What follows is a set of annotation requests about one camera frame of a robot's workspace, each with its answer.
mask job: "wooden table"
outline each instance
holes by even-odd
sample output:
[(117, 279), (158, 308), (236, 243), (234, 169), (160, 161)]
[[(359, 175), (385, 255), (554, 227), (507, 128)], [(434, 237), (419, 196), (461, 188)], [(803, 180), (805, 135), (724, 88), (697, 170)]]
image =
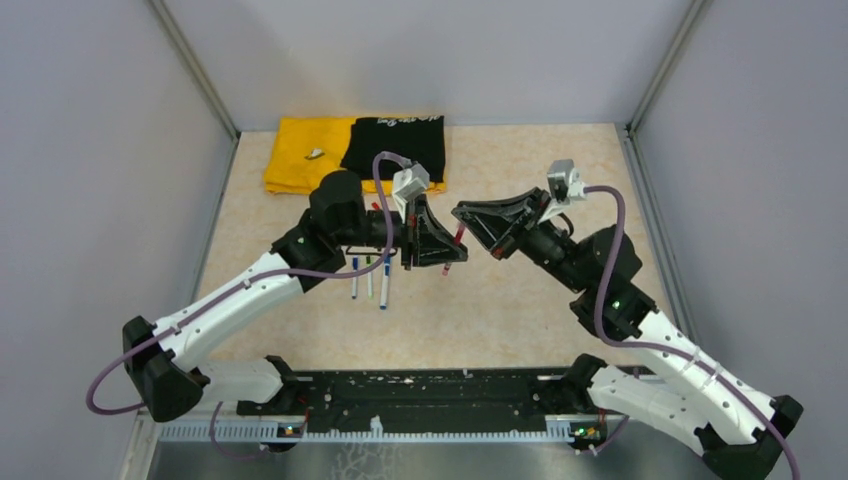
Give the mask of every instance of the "wooden table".
[[(262, 173), (275, 132), (244, 133), (206, 263), (205, 295), (247, 268), (297, 223), (307, 197), (271, 195)], [(612, 124), (446, 128), (448, 191), (429, 197), (440, 222), (454, 231), (450, 210), (460, 200), (496, 200), (546, 188), (553, 160), (572, 158), (589, 184), (619, 188), (627, 201), (626, 231), (644, 267), (636, 284), (669, 311), (648, 236)], [(366, 199), (370, 205), (372, 198)], [(615, 203), (594, 194), (569, 211), (575, 239), (611, 225)], [(498, 262), (470, 235), (469, 260), (448, 277), (441, 267), (393, 269), (388, 310), (375, 298), (352, 300), (350, 280), (328, 280), (233, 335), (213, 358), (280, 355), (296, 370), (480, 368), (570, 365), (587, 352), (633, 364), (583, 330), (568, 302), (576, 298), (526, 257)]]

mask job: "wall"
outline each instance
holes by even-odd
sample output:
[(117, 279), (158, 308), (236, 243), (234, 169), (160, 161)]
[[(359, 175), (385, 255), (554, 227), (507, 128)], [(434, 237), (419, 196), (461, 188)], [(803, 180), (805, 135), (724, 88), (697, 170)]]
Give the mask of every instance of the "wall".
[(166, 2), (242, 130), (281, 115), (627, 121), (689, 0)]
[(846, 52), (844, 0), (716, 1), (638, 132), (703, 343), (804, 404), (806, 478), (848, 469)]
[(6, 4), (0, 65), (0, 477), (115, 478), (85, 389), (191, 295), (230, 141), (139, 0)]

